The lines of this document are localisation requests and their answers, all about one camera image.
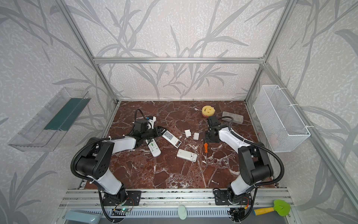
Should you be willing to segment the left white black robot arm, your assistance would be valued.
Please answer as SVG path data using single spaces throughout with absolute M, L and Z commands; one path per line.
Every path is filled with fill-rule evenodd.
M 127 198 L 125 186 L 111 173 L 112 155 L 140 147 L 146 140 L 162 136 L 167 129 L 154 125 L 153 117 L 135 121 L 128 135 L 91 138 L 73 157 L 73 175 L 95 184 L 100 192 L 119 200 Z

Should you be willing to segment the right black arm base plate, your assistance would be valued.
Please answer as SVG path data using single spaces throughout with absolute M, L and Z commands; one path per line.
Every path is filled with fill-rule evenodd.
M 213 195 L 216 205 L 251 205 L 251 195 L 243 193 L 236 195 L 231 189 L 213 189 Z

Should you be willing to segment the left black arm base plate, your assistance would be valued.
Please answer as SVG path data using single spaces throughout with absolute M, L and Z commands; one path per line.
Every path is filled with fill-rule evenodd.
M 140 190 L 120 191 L 116 195 L 104 193 L 104 206 L 139 206 L 141 199 Z

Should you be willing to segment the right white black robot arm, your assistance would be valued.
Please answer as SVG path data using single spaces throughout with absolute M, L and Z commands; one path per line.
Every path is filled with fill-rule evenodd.
M 207 118 L 207 122 L 208 130 L 205 132 L 204 142 L 224 142 L 238 154 L 240 174 L 229 185 L 227 190 L 230 194 L 239 196 L 259 186 L 275 184 L 283 178 L 285 168 L 282 160 L 263 143 L 250 141 L 236 133 L 231 127 L 232 121 L 222 124 L 220 119 L 213 115 Z M 280 173 L 275 179 L 265 181 L 274 175 L 269 156 L 278 162 Z

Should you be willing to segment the orange handled screwdriver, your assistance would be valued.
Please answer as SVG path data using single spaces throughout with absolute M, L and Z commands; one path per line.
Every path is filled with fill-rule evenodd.
M 208 163 L 208 143 L 204 143 L 205 155 L 206 155 L 206 163 Z

